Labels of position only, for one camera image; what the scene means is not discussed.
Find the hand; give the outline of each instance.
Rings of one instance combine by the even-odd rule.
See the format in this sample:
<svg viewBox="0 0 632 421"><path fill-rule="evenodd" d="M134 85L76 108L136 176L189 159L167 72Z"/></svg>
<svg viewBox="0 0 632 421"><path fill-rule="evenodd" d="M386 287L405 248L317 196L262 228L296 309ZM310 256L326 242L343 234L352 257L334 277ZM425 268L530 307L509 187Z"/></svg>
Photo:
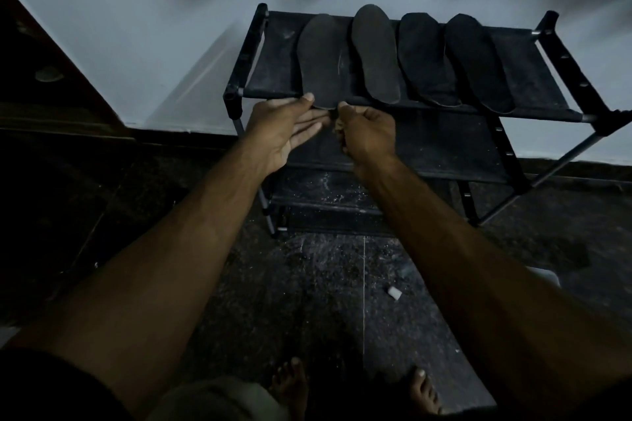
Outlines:
<svg viewBox="0 0 632 421"><path fill-rule="evenodd" d="M395 120L371 107L338 104L340 126L336 123L343 152L353 159L353 171L361 181L376 163L396 158Z"/></svg>
<svg viewBox="0 0 632 421"><path fill-rule="evenodd" d="M257 103L244 141L265 162L265 175L279 170L290 151L316 135L330 123L327 110L312 109L314 95Z"/></svg>

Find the person's left hand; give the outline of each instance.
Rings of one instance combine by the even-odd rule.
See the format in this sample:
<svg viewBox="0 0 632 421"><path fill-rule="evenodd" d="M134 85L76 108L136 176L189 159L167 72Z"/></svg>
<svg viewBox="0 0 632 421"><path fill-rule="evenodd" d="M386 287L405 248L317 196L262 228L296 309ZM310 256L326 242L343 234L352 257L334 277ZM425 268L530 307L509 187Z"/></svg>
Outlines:
<svg viewBox="0 0 632 421"><path fill-rule="evenodd" d="M264 157L266 175L284 166L290 151L330 123L327 110L311 108L313 101L308 93L299 99L259 102L252 109L244 140Z"/></svg>

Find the person's right hand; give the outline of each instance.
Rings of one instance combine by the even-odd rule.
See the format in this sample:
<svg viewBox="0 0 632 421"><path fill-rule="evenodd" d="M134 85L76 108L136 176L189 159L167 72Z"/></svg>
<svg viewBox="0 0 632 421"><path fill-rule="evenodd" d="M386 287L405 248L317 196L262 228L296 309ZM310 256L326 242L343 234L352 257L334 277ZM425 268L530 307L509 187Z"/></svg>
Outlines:
<svg viewBox="0 0 632 421"><path fill-rule="evenodd" d="M337 127L343 151L353 159L353 171L361 181L375 166L396 158L395 120L371 107L338 104L342 127Z"/></svg>

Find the shoe rack shelf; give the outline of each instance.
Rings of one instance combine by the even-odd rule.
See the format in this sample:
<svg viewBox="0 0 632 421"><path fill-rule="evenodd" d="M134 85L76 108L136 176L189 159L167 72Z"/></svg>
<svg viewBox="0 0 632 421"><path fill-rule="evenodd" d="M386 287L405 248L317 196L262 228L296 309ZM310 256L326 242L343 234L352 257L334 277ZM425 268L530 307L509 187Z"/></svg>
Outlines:
<svg viewBox="0 0 632 421"><path fill-rule="evenodd" d="M224 92L224 103L238 135L242 98L286 98L302 95L296 45L303 27L313 17L307 13L274 12L259 4ZM395 105L373 101L363 86L361 67L354 51L345 45L339 70L343 97L352 105L374 105L389 112L397 123L400 158L445 200L448 180L458 181L465 213L478 226L540 185L578 154L601 138L632 121L632 111L610 110L581 73L555 32L558 14L547 12L535 30L487 27L501 58L516 109L503 116L589 123L594 129L586 140L549 170L528 180L521 169L497 114L475 104L447 108L430 105L409 89L400 75L403 97ZM343 39L352 17L335 17ZM392 21L397 29L399 21ZM549 58L580 107L571 109L536 42ZM458 81L446 65L458 90ZM259 190L271 234L290 230L388 235L381 214L350 171L351 161L340 151L330 130L294 150L288 166L274 174ZM514 193L490 212L478 216L469 182L506 184Z"/></svg>

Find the black insole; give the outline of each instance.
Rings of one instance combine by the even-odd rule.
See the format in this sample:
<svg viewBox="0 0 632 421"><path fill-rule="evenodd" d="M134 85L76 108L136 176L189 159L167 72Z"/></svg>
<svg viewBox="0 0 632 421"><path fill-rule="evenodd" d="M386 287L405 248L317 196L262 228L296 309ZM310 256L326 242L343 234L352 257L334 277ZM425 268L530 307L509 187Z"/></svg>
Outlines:
<svg viewBox="0 0 632 421"><path fill-rule="evenodd" d="M407 13L398 30L398 56L417 95L444 107L461 105L447 79L444 30L427 13Z"/></svg>
<svg viewBox="0 0 632 421"><path fill-rule="evenodd" d="M383 103L399 102L399 66L395 32L376 5L365 5L353 18L352 42L362 62L368 94Z"/></svg>
<svg viewBox="0 0 632 421"><path fill-rule="evenodd" d="M313 106L331 110L342 101L338 73L343 47L335 19L320 13L310 20L298 38L296 54L301 67L303 93L314 94Z"/></svg>
<svg viewBox="0 0 632 421"><path fill-rule="evenodd" d="M495 113L515 108L492 37L476 18L460 13L446 24L446 54L459 87Z"/></svg>

